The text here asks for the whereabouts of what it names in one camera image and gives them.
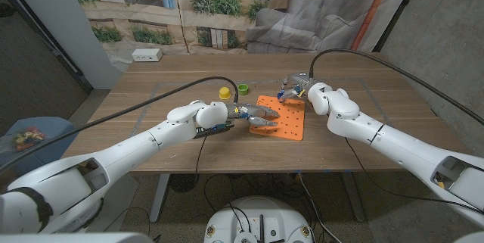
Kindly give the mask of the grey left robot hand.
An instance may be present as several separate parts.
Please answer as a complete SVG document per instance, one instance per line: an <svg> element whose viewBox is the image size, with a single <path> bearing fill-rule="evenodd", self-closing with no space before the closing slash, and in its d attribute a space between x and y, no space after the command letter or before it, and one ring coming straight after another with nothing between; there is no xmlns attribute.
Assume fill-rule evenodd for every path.
<svg viewBox="0 0 484 243"><path fill-rule="evenodd" d="M248 103L226 104L229 120L245 119L253 126L277 126L277 122L267 120L266 117L279 117L277 111L266 106Z"/></svg>

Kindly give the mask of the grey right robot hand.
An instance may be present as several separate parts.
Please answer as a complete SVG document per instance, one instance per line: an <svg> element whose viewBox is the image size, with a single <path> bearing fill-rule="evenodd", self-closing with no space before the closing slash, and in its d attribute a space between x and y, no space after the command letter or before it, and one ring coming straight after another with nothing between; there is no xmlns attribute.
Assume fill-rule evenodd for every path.
<svg viewBox="0 0 484 243"><path fill-rule="evenodd" d="M285 76L282 80L281 91L277 95L280 103L288 98L306 97L315 81L308 73L292 73Z"/></svg>

